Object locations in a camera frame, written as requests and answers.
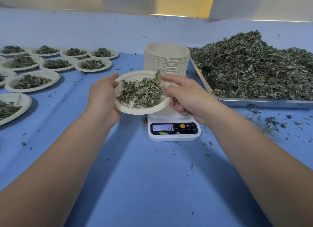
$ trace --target stack of plates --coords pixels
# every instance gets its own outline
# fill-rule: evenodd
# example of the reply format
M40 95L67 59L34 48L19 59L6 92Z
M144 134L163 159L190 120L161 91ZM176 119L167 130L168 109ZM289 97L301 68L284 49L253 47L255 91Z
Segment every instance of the stack of plates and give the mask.
M186 76L190 51L171 43L151 43L145 47L145 70Z

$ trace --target yellow panel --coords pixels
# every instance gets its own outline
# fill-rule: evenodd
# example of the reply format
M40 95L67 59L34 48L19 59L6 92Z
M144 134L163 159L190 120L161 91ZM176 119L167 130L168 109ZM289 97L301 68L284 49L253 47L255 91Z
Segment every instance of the yellow panel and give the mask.
M156 0L159 15L208 18L213 0Z

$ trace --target hand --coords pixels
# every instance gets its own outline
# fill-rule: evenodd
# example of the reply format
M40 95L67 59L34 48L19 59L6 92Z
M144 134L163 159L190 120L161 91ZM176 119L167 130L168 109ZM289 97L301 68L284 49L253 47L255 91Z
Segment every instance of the hand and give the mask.
M115 79L118 77L119 73L114 73L91 85L85 111L97 120L108 122L111 127L119 121L119 111L114 108L116 101L114 89L118 85Z
M167 97L174 97L170 102L170 106L184 116L192 115L201 124L206 123L209 110L221 105L214 96L206 92L193 79L179 75L163 74L161 79L178 85L168 86L164 92Z

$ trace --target person's right arm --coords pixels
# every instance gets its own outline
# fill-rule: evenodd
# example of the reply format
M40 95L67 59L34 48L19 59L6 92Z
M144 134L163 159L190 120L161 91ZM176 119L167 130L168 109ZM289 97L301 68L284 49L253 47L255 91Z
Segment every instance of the person's right arm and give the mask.
M165 90L176 99L170 105L209 127L274 227L313 226L313 170L194 80L161 78L179 85Z

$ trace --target black control panel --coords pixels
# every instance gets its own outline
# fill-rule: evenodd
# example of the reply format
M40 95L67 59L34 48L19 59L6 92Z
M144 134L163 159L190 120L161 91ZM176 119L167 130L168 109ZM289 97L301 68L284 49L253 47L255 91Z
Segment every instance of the black control panel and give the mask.
M151 134L197 134L198 128L194 122L189 123L152 123L150 125Z

